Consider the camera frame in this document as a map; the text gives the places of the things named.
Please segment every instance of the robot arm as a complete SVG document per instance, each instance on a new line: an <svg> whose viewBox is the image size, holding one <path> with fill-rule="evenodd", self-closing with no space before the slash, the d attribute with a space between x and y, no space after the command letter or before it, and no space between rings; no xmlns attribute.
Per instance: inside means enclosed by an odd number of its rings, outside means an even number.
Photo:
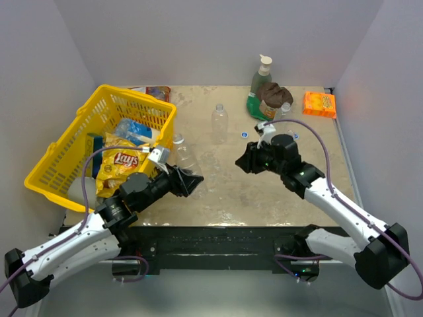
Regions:
<svg viewBox="0 0 423 317"><path fill-rule="evenodd" d="M167 149L156 147L149 155L162 172L154 179L142 173L131 174L116 193L99 205L81 223L48 242L21 252L13 249L5 254L6 277L26 265L10 286L19 308L38 302L60 281L102 260L115 258L128 243L126 229L142 212L165 194L188 197L204 180L177 166L166 165ZM43 250L63 241L42 256Z"/></svg>
<svg viewBox="0 0 423 317"><path fill-rule="evenodd" d="M248 143L244 155L235 164L246 173L258 174L265 170L276 173L288 190L323 210L349 235L344 238L311 225L307 227L306 234L300 235L302 241L298 241L296 249L282 248L282 252L300 256L311 251L339 260L354 267L360 277L376 289L385 286L408 265L398 250L374 229L374 226L385 229L385 234L409 253L407 233L402 226L396 223L389 227L333 185L331 191L325 175L301 160L297 143L290 135L276 135L273 125L265 123L258 124L256 131L260 135L259 141ZM367 222L348 207L352 207Z"/></svg>

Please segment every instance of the white wall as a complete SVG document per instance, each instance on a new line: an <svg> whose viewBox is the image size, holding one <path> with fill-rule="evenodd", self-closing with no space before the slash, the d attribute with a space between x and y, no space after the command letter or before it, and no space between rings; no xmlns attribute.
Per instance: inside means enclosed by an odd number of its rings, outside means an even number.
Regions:
<svg viewBox="0 0 423 317"><path fill-rule="evenodd" d="M382 0L55 0L97 84L333 87Z"/></svg>
<svg viewBox="0 0 423 317"><path fill-rule="evenodd" d="M24 188L24 178L75 117L94 81L52 0L0 1L0 43L3 267L5 252L44 242L63 220L62 208ZM0 295L0 316L14 305L7 288Z"/></svg>
<svg viewBox="0 0 423 317"><path fill-rule="evenodd" d="M423 268L423 2L385 0L336 86L339 120L364 207L408 231ZM420 294L411 268L395 281ZM404 300L406 316L423 302Z"/></svg>

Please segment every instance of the lay's logo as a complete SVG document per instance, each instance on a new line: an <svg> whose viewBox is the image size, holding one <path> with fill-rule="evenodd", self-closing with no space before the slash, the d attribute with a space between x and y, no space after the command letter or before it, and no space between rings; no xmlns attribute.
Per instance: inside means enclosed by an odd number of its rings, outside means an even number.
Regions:
<svg viewBox="0 0 423 317"><path fill-rule="evenodd" d="M128 155L119 152L114 156L114 164L120 164L125 167L137 167L138 166L138 158L133 155Z"/></svg>

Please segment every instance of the bottle cap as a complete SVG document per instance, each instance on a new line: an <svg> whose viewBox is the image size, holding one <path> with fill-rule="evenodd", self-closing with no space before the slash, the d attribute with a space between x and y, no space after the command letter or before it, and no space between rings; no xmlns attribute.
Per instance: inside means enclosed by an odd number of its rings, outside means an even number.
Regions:
<svg viewBox="0 0 423 317"><path fill-rule="evenodd" d="M260 66L258 73L262 76L267 76L270 73L270 64L272 64L272 58L264 56L262 54L260 54L260 57L262 65Z"/></svg>
<svg viewBox="0 0 423 317"><path fill-rule="evenodd" d="M273 62L271 57L264 56L262 54L260 54L260 57L262 58L260 61L263 66L269 66Z"/></svg>
<svg viewBox="0 0 423 317"><path fill-rule="evenodd" d="M224 111L223 104L216 104L216 111L217 112L223 112Z"/></svg>
<svg viewBox="0 0 423 317"><path fill-rule="evenodd" d="M184 141L184 137L180 133L173 135L173 144L181 144Z"/></svg>

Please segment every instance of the beige tabletop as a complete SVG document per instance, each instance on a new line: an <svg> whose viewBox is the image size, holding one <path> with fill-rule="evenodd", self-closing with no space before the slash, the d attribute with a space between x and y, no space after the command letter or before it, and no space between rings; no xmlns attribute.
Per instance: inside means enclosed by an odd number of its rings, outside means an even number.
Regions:
<svg viewBox="0 0 423 317"><path fill-rule="evenodd" d="M278 175L271 172L245 174L235 161L247 143L258 141L257 120L250 117L245 102L249 87L175 86L171 102L178 108L175 132L183 134L198 159L208 189L203 199L167 194L138 215L135 225L145 226L320 226L336 225L320 209L285 189ZM322 87L286 87L294 103L287 118L308 123L328 148L334 185L353 199L350 177L334 120L301 113L305 91L323 92ZM229 114L227 142L212 142L211 115L222 103ZM277 123L280 133L292 130L299 135L299 154L303 160L325 171L323 150L308 130L296 123ZM249 134L247 139L242 132ZM68 211L65 225L74 225L82 213Z"/></svg>

